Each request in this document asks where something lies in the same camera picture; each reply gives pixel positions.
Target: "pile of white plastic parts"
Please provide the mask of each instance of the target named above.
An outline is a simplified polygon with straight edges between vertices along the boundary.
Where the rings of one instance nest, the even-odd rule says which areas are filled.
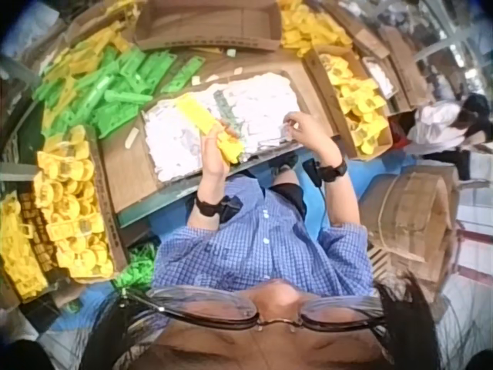
[[[218,90],[230,107],[245,147],[241,160],[288,140],[283,118],[289,111],[300,110],[289,79],[269,72],[191,93],[214,117],[222,119],[214,97]],[[184,177],[202,168],[199,130],[179,112],[175,99],[159,101],[143,116],[146,142],[160,181]]]

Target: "blue floor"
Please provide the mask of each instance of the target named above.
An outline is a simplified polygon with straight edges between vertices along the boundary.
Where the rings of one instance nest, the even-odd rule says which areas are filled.
[[[299,161],[295,170],[300,179],[300,185],[304,189],[304,201],[307,204],[305,224],[310,236],[317,238],[321,223],[328,224],[327,215],[324,214],[324,201],[319,190],[312,184],[301,166],[303,161],[311,158],[311,153],[305,149],[300,149],[297,151],[297,155]],[[370,162],[348,161],[349,175],[357,197],[361,197],[375,176],[382,173],[400,173],[402,167],[411,164],[414,164],[414,160],[406,157],[401,151],[391,151]],[[261,186],[269,187],[272,184],[272,176],[266,163],[254,167],[250,172],[257,177]],[[185,202],[187,199],[178,200],[149,216],[154,234],[163,239],[177,227],[186,224]],[[78,314],[62,314],[52,326],[52,330],[88,328],[92,322],[94,307],[97,307],[110,291],[112,291],[110,283],[91,285],[81,297],[84,304],[82,310]]]

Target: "nose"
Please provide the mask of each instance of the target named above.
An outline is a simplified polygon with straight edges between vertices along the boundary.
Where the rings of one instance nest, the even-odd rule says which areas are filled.
[[[297,320],[304,298],[303,292],[283,280],[272,280],[246,291],[248,298],[257,306],[261,320],[278,318]]]

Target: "eyeglasses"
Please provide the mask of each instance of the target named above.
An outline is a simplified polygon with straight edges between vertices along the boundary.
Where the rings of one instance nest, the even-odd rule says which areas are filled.
[[[278,318],[261,321],[257,306],[248,298],[210,288],[174,286],[153,289],[147,294],[123,289],[122,296],[144,304],[169,318],[223,330],[248,330],[284,323],[318,332],[347,332],[369,329],[384,345],[384,312],[373,297],[315,298],[300,307],[296,321]]]

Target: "white shirt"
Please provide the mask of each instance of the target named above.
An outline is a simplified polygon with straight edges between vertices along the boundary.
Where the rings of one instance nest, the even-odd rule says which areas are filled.
[[[425,155],[455,148],[464,141],[467,129],[450,127],[461,111],[461,104],[442,101],[424,106],[416,112],[416,124],[407,138],[411,144],[404,148],[409,154]]]

